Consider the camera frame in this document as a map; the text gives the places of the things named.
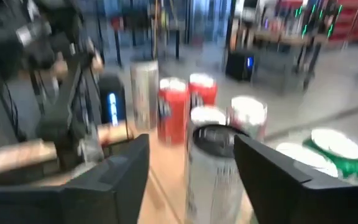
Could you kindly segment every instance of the floor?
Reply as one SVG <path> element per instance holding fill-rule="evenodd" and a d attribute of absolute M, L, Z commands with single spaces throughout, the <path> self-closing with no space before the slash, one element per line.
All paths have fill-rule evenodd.
<path fill-rule="evenodd" d="M 207 72 L 218 83 L 217 105 L 229 106 L 236 95 L 252 95 L 268 105 L 265 143 L 275 147 L 280 142 L 298 142 L 307 138 L 311 129 L 328 127 L 358 138 L 358 46 L 345 50 L 324 50 L 316 67 L 316 77 L 306 92 L 294 90 L 286 95 L 263 82 L 253 85 L 226 78 L 222 72 L 222 48 L 204 45 L 203 48 L 183 47 L 179 61 L 174 49 L 165 61 L 160 60 L 160 77 L 179 77 L 187 80 L 194 72 Z M 130 90 L 131 51 L 123 51 L 124 68 L 108 67 L 120 76 Z M 131 92 L 126 92 L 131 112 Z"/>

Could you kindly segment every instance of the storage rack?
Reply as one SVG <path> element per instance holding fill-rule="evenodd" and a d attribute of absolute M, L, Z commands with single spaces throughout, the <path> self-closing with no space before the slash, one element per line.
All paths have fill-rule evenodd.
<path fill-rule="evenodd" d="M 341 13 L 329 38 L 330 44 L 347 44 L 358 41 L 358 0 L 339 0 Z"/>

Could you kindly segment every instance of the white label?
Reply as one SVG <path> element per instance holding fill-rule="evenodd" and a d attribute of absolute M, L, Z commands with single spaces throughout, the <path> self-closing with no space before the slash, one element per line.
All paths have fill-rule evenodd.
<path fill-rule="evenodd" d="M 234 159 L 216 159 L 190 149 L 186 223 L 236 223 L 243 189 Z"/>

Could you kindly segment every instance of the gray floor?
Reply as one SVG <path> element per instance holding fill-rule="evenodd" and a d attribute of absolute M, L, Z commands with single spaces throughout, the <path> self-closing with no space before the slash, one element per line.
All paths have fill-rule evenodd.
<path fill-rule="evenodd" d="M 113 63 L 106 65 L 107 72 L 118 74 L 126 87 L 129 116 L 132 116 L 129 59 L 134 52 L 139 53 L 141 50 L 126 48 L 122 51 L 124 68 Z M 311 128 L 320 126 L 337 128 L 358 137 L 358 47 L 324 51 L 316 68 L 316 78 L 311 82 L 309 90 L 305 93 L 297 90 L 285 96 L 263 82 L 250 85 L 226 78 L 221 68 L 222 48 L 215 45 L 204 45 L 202 48 L 182 47 L 179 61 L 174 59 L 173 54 L 172 46 L 168 49 L 168 58 L 160 61 L 160 76 L 188 79 L 193 72 L 211 74 L 218 83 L 219 107 L 229 106 L 230 99 L 236 95 L 252 95 L 266 102 L 266 143 L 271 146 L 280 141 L 296 140 L 297 136 L 304 136 Z M 9 88 L 18 105 L 21 128 L 34 135 L 39 112 L 30 83 L 15 81 Z M 9 143 L 2 134 L 5 129 L 0 122 L 0 146 Z"/>

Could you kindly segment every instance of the green can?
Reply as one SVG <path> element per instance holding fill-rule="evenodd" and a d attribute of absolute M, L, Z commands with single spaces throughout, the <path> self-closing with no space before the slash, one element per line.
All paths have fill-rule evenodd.
<path fill-rule="evenodd" d="M 303 145 L 324 154 L 337 167 L 341 178 L 358 177 L 358 139 L 328 128 L 312 130 Z"/>

